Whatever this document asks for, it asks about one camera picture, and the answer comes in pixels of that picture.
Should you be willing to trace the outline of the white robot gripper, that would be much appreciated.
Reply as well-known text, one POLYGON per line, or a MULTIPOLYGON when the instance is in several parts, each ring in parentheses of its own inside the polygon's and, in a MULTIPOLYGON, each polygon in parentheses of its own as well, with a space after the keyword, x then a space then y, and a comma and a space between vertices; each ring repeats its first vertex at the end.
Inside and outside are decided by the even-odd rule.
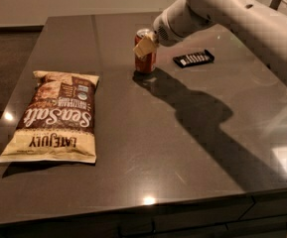
POLYGON ((171 47, 189 35, 211 27, 213 23, 196 14, 186 0, 176 0, 153 23, 154 33, 146 34, 134 47, 135 56, 143 58, 157 51, 158 42, 171 47))

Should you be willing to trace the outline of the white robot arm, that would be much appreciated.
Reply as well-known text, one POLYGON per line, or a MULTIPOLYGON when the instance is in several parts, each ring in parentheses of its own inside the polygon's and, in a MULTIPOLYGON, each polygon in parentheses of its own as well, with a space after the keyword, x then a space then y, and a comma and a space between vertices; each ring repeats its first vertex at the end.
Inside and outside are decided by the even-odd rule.
POLYGON ((142 58, 213 24, 230 30, 287 86, 287 16, 256 0, 177 0, 133 52, 142 58))

